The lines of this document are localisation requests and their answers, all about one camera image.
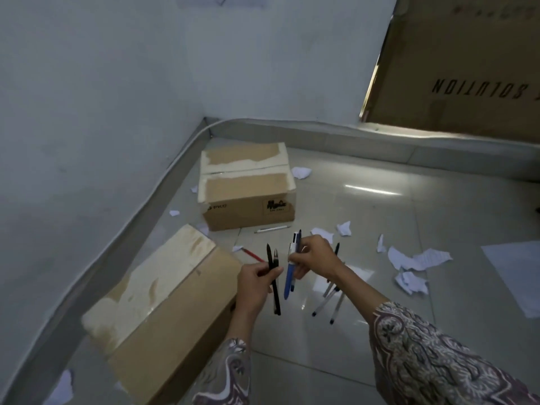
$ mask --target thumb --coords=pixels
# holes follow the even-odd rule
[[[272,284],[272,281],[277,279],[282,272],[283,272],[283,267],[276,267],[270,270],[268,274],[265,275],[265,279],[268,282],[268,286]]]
[[[307,264],[308,253],[292,253],[289,254],[289,261],[292,261],[294,264]]]

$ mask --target patterned sleeve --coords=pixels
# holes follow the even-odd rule
[[[193,405],[247,405],[251,359],[246,343],[223,341],[180,403]]]
[[[395,302],[375,311],[370,342],[388,404],[540,404],[540,397]]]

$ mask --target glossy floor tile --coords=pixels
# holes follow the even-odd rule
[[[240,143],[212,139],[209,147]],[[540,238],[540,185],[517,183],[489,176],[385,163],[289,148],[291,166],[313,169],[305,180],[296,180],[296,219],[291,228],[254,234],[260,227],[210,232],[227,250],[242,245],[266,258],[266,244],[278,249],[286,266],[294,231],[304,235],[314,227],[335,233],[341,243],[339,256],[347,264],[372,271],[368,282],[445,332],[501,366],[533,390],[540,392],[540,322],[527,320],[480,246]],[[203,222],[197,195],[199,165],[190,171],[134,261],[136,267],[170,238],[183,224]],[[169,210],[178,210],[171,217]],[[351,221],[351,237],[341,237],[337,224]],[[409,296],[395,283],[397,274],[385,254],[376,252],[377,239],[407,255],[430,247],[449,251],[453,260],[419,275],[429,280],[430,295]],[[244,262],[254,260],[243,252]],[[254,403],[383,403],[375,391],[368,326],[352,303],[345,299],[334,325],[329,319],[338,298],[313,317],[322,293],[314,291],[317,276],[309,273],[296,283],[295,292],[283,299],[285,276],[279,281],[282,315],[273,314],[268,299],[255,327],[253,354]],[[91,387],[82,395],[105,405],[117,402],[110,392],[111,378],[96,360],[99,353],[83,343],[72,360]]]

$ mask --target person's left hand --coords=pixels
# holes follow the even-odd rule
[[[272,281],[283,272],[283,267],[268,271],[268,263],[245,264],[238,274],[236,312],[255,321],[265,305]]]

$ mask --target person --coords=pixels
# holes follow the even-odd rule
[[[293,253],[294,277],[310,270],[343,290],[369,325],[376,387],[389,405],[540,404],[540,397],[434,325],[360,279],[319,235]],[[195,405],[248,404],[249,344],[269,286],[283,268],[244,265],[237,304],[225,341],[186,395]]]

